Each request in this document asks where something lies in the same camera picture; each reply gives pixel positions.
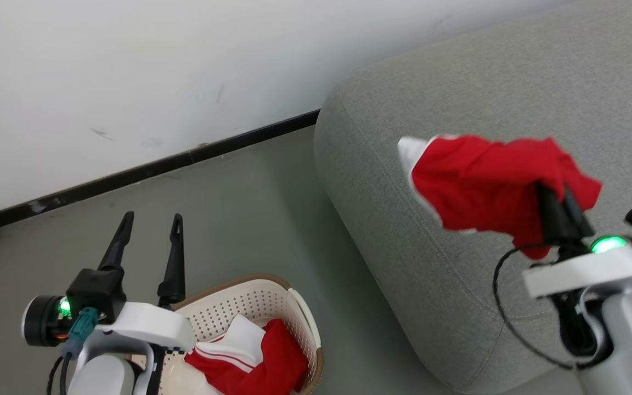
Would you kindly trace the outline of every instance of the red cloth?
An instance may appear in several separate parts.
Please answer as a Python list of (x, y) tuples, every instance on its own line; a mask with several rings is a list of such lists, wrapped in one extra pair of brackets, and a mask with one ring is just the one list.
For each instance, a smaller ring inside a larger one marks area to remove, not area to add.
[[(416, 163), (414, 187), (449, 230), (494, 230), (517, 247), (543, 242), (535, 183), (565, 199), (568, 185), (582, 210), (594, 207), (601, 183), (582, 174), (552, 138), (504, 144), (477, 136), (436, 138)], [(524, 250), (545, 257), (550, 248)]]
[(289, 395), (301, 390), (308, 362), (282, 320), (271, 320), (261, 343), (263, 362), (250, 373), (222, 360), (188, 353), (185, 362), (201, 370), (208, 384), (225, 395)]

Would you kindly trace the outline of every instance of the black baseboard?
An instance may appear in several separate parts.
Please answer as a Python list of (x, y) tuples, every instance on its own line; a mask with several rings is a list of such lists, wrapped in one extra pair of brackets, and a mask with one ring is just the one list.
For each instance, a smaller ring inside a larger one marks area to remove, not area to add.
[(316, 124), (319, 110), (0, 211), (0, 227)]

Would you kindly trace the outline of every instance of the gray fabric upholstery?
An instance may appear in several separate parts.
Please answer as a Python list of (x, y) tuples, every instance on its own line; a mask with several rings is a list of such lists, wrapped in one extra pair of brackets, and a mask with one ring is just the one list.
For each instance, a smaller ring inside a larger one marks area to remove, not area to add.
[[(424, 365), (465, 393), (499, 393), (551, 366), (499, 320), (492, 272), (499, 234), (443, 231), (397, 160), (402, 136), (547, 137), (603, 180), (589, 213), (600, 233), (629, 231), (632, 208), (632, 0), (586, 0), (361, 70), (332, 92), (315, 150), (323, 185)], [(512, 259), (501, 296), (532, 343), (567, 357), (555, 313), (529, 299)]]

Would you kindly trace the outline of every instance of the gray floor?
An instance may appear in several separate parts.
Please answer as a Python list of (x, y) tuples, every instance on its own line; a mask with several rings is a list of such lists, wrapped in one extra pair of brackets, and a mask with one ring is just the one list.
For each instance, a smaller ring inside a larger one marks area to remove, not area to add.
[[(62, 295), (81, 268), (96, 267), (128, 210), (130, 300), (156, 302), (172, 217), (182, 213), (189, 295), (267, 272), (306, 299), (325, 355), (316, 393), (452, 393), (419, 363), (319, 187), (312, 135), (289, 133), (0, 229), (0, 393), (43, 393), (59, 350), (25, 345), (21, 313), (30, 298)], [(512, 393), (573, 395), (577, 385), (553, 372)]]

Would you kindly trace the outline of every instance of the red and white clothing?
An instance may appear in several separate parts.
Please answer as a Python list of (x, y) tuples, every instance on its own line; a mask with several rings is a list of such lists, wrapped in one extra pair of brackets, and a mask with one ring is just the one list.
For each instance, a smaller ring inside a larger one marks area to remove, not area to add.
[(228, 332), (212, 342), (198, 342), (185, 362), (204, 373), (213, 387), (208, 395), (289, 395), (300, 390), (308, 362), (283, 321), (263, 329), (237, 315)]
[[(398, 148), (414, 195), (443, 228), (507, 233), (517, 247), (543, 242), (536, 183), (560, 200), (569, 187), (582, 211), (594, 207), (601, 191), (601, 183), (582, 174), (552, 138), (404, 137)], [(549, 251), (523, 253), (540, 259)]]

